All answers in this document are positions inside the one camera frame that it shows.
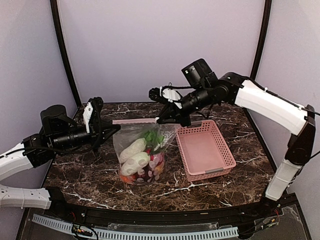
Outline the green leaf toy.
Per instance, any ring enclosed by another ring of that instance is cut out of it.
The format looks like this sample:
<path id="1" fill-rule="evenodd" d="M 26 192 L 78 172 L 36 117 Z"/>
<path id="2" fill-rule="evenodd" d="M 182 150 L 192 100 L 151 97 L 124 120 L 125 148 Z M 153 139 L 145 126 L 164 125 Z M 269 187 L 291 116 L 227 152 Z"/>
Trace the green leaf toy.
<path id="1" fill-rule="evenodd" d="M 143 138 L 146 141 L 146 149 L 149 150 L 149 153 L 159 150 L 165 139 L 159 130 L 148 130 L 143 134 Z"/>

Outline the white bun toy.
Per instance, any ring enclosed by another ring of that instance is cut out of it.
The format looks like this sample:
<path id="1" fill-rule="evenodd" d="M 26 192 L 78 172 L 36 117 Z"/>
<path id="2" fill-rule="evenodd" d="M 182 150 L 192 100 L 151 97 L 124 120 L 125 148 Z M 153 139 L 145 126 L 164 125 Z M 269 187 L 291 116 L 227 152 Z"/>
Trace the white bun toy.
<path id="1" fill-rule="evenodd" d="M 125 148 L 119 155 L 119 163 L 125 163 L 129 158 L 143 152 L 146 148 L 147 141 L 144 137 L 135 140 L 130 146 Z"/>
<path id="2" fill-rule="evenodd" d="M 140 152 L 129 158 L 121 167 L 123 176 L 130 176 L 137 173 L 149 164 L 151 157 L 146 152 Z"/>

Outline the clear zip top bag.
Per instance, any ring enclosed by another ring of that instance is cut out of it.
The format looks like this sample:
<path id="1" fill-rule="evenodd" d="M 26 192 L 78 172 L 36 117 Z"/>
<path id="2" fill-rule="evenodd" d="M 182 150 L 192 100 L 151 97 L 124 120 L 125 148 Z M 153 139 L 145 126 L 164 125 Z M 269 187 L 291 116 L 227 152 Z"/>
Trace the clear zip top bag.
<path id="1" fill-rule="evenodd" d="M 165 152 L 180 125 L 159 124 L 155 118 L 118 119 L 112 123 L 120 125 L 112 141 L 121 181 L 136 186 L 158 181 L 165 171 Z"/>

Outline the orange tangerine toy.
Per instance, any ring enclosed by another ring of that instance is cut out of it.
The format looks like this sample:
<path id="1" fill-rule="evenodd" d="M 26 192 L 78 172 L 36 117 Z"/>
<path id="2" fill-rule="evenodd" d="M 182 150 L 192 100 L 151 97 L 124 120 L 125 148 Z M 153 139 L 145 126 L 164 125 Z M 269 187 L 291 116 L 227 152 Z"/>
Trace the orange tangerine toy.
<path id="1" fill-rule="evenodd" d="M 123 175 L 120 175 L 120 179 L 126 183 L 126 184 L 130 184 L 130 185 L 133 185 L 135 183 L 135 178 L 132 177 L 132 176 L 123 176 Z"/>

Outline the pink plastic basket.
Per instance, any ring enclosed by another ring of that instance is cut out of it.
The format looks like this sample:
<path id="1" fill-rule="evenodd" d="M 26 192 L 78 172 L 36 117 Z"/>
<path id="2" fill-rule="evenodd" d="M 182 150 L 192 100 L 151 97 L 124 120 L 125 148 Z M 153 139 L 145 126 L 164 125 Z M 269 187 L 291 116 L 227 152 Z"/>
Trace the pink plastic basket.
<path id="1" fill-rule="evenodd" d="M 213 120 L 194 121 L 179 128 L 176 141 L 189 182 L 227 175 L 237 165 Z"/>

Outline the dark red onion toy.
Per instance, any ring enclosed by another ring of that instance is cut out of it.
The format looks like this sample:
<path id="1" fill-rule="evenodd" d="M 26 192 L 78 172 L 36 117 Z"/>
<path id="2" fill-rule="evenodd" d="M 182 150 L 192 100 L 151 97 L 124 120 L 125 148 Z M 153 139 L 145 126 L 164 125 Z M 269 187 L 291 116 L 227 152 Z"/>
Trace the dark red onion toy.
<path id="1" fill-rule="evenodd" d="M 135 174 L 135 183 L 138 186 L 143 186 L 156 182 L 165 171 L 165 165 L 164 153 L 151 155 L 149 163 Z"/>

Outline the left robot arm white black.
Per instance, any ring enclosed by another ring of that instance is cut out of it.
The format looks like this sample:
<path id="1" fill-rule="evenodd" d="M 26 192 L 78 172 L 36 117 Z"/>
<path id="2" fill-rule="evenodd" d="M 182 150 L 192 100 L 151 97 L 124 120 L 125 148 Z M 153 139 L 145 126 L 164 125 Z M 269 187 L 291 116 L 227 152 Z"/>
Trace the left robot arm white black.
<path id="1" fill-rule="evenodd" d="M 68 117 L 64 105 L 56 104 L 43 110 L 40 113 L 40 132 L 23 139 L 0 155 L 1 180 L 25 170 L 38 168 L 57 155 L 96 151 L 121 129 L 118 124 L 102 121 L 102 107 L 101 97 L 91 98 L 84 108 L 83 125 Z M 58 217 L 67 218 L 71 208 L 64 200 L 63 193 L 57 187 L 0 187 L 1 208 L 51 209 Z"/>

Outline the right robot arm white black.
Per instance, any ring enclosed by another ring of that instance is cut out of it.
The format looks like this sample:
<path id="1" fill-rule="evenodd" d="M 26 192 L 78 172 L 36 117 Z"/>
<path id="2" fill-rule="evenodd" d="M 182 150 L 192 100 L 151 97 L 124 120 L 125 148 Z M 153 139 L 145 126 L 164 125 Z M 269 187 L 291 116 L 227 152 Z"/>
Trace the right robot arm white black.
<path id="1" fill-rule="evenodd" d="M 221 78 L 200 58 L 181 70 L 192 92 L 183 96 L 179 86 L 152 88 L 148 96 L 164 104 L 156 117 L 158 124 L 191 125 L 190 115 L 207 107 L 226 103 L 256 112 L 287 129 L 291 137 L 285 156 L 266 187 L 264 199 L 255 205 L 255 213 L 266 217 L 275 208 L 287 187 L 312 158 L 316 135 L 314 108 L 294 103 L 262 87 L 253 79 L 234 72 Z"/>

